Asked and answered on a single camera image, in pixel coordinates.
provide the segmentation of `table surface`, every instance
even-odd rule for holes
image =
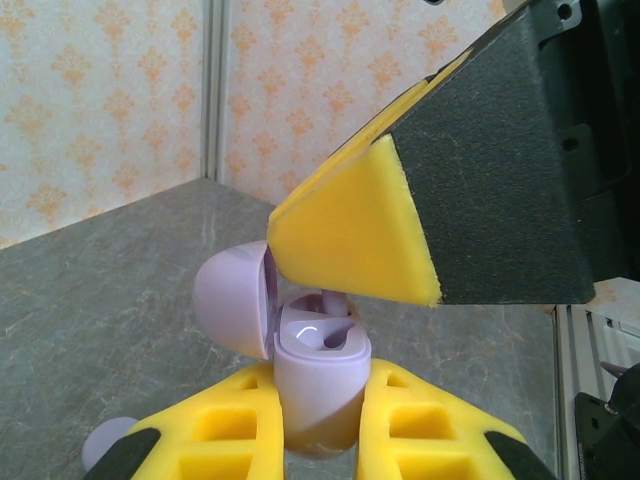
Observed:
[[[101,422],[144,418],[252,363],[202,334],[190,290],[211,255],[264,238],[272,208],[203,179],[0,251],[0,478],[81,479]],[[542,309],[355,302],[374,356],[512,424],[556,470]],[[348,479],[353,462],[287,455],[287,478]]]

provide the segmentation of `patterned wallpaper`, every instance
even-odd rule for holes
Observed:
[[[504,16],[501,0],[232,4],[221,180],[272,203]]]
[[[0,0],[0,248],[200,175],[202,5]]]

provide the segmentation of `yellow foam pad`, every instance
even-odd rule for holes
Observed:
[[[272,212],[267,239],[286,279],[404,303],[439,302],[425,233],[384,132],[470,53],[389,104]]]
[[[133,480],[283,480],[284,430],[273,366],[258,364],[138,422],[160,439]]]
[[[365,389],[357,480],[513,480],[484,433],[517,430],[407,370],[374,359]]]

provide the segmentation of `yellow foam gripper pad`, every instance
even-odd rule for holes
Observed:
[[[267,239],[283,277],[404,303],[440,301],[427,237],[384,132],[469,54],[394,100],[272,212]]]
[[[355,478],[513,480],[486,432],[528,448],[513,427],[397,365],[374,359]]]
[[[138,422],[160,431],[133,480],[283,480],[284,433],[273,366],[247,367]]]

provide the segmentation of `earbud case lid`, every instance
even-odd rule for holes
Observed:
[[[217,253],[193,287],[196,320],[214,342],[267,359],[278,320],[278,277],[266,240]]]

